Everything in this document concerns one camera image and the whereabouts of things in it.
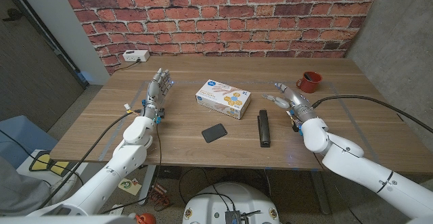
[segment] wooden table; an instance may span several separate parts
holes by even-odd
[[[303,93],[311,102],[336,94],[366,95],[385,101],[355,63],[347,59],[151,57],[116,72],[59,141],[51,157],[80,160],[102,131],[125,113],[123,104],[141,109],[147,82],[159,68],[169,69],[175,82],[166,96],[166,118],[159,125],[163,165],[319,169],[302,137],[293,132],[286,112],[262,98],[262,93],[282,96],[275,82],[297,90],[295,82],[305,71],[323,76],[318,91]],[[194,95],[208,79],[252,93],[241,120],[197,105]],[[260,148],[258,140],[256,117],[262,109],[268,112],[270,148]],[[323,102],[316,112],[330,133],[359,144],[366,158],[400,173],[433,173],[433,154],[392,110],[359,99],[335,99]],[[109,130],[87,161],[108,161],[133,119],[130,115],[121,127]],[[206,143],[202,130],[218,123],[224,125],[228,135]],[[159,163],[160,149],[154,137],[145,164]]]

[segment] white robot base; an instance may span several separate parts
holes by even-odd
[[[230,224],[279,224],[279,217],[274,203],[257,189],[236,182],[217,183],[215,184],[215,188],[219,194],[226,195],[233,200],[235,210],[239,210],[241,215],[260,211],[247,215],[247,221],[230,221]],[[226,224],[225,213],[227,207],[221,198],[224,198],[229,210],[233,211],[231,201],[227,197],[220,197],[215,194],[213,186],[203,189],[198,194],[202,195],[193,197],[187,203],[185,212],[183,213],[182,224]]]

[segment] table leg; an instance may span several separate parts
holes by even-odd
[[[323,184],[323,178],[320,172],[312,171],[310,172],[311,179],[313,180],[314,190],[317,195],[317,199],[319,200],[320,211],[324,215],[331,214],[331,208],[329,207],[329,202],[327,201],[325,186]]]
[[[140,196],[138,199],[145,198],[147,196],[147,193],[149,192],[149,189],[152,186],[152,179],[154,178],[156,165],[148,165],[146,174],[144,175],[143,185],[141,186]],[[139,205],[144,205],[145,200],[142,200],[138,202]]]

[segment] black phone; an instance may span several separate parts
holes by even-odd
[[[220,123],[208,129],[203,130],[202,135],[204,137],[204,140],[206,140],[206,143],[210,143],[223,136],[226,136],[227,131],[225,130],[224,126]]]

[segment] brick wall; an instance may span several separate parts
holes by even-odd
[[[69,0],[108,72],[152,55],[341,58],[374,0]]]

